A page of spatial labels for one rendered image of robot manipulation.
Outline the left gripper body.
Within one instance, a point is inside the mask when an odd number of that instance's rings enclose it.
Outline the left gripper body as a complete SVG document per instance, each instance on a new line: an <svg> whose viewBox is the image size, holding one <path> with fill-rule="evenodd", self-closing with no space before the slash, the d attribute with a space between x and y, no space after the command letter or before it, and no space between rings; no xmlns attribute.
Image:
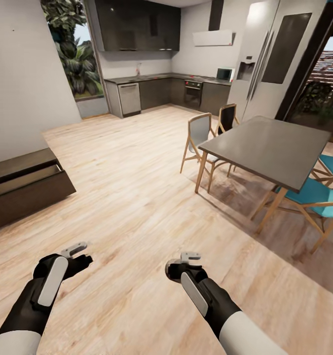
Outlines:
<svg viewBox="0 0 333 355"><path fill-rule="evenodd" d="M84 268L88 268L88 266L89 266L85 254L81 255L75 259L69 259L69 260L73 264L73 269L72 269L72 272L70 273L70 275L67 276L66 278L64 278L64 280L66 280L68 278L72 278L74 275L83 271Z"/></svg>

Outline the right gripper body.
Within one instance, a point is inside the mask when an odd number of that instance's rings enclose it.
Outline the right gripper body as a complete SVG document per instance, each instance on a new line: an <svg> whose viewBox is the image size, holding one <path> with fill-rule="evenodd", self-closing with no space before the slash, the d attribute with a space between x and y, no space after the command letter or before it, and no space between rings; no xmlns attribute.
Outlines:
<svg viewBox="0 0 333 355"><path fill-rule="evenodd" d="M180 277L180 272L181 269L185 266L186 264L170 264L170 278L171 279L181 279Z"/></svg>

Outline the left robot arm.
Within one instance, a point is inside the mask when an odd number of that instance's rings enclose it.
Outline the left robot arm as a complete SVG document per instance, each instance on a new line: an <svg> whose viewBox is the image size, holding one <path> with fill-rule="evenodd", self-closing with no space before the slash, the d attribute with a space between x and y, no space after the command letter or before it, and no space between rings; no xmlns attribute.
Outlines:
<svg viewBox="0 0 333 355"><path fill-rule="evenodd" d="M43 257L0 328L0 355L36 355L53 303L63 280L88 268L91 256L73 255L88 248L78 242Z"/></svg>

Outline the pillar candle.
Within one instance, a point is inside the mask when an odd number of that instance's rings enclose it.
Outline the pillar candle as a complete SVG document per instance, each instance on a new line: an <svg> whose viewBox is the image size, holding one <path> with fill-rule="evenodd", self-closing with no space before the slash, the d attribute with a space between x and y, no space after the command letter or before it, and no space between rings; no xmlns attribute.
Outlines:
<svg viewBox="0 0 333 355"><path fill-rule="evenodd" d="M165 266L165 273L166 273L166 276L169 280L171 280L170 278L170 274L168 274L168 267L170 266L170 264L180 264L180 261L182 259L181 258L173 258L171 260L169 260L167 263L166 263L166 266ZM180 279L172 279L173 282L176 282L176 283L179 283L181 284L181 280Z"/></svg>

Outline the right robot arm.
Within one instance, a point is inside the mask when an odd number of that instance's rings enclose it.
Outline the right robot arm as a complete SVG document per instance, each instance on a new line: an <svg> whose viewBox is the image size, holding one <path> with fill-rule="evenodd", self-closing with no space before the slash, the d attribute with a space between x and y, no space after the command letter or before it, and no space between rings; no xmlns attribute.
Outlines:
<svg viewBox="0 0 333 355"><path fill-rule="evenodd" d="M180 264L170 264L171 279L180 279L203 318L218 338L227 355L288 355L272 341L232 301L228 292L209 278L200 264L199 252L181 252Z"/></svg>

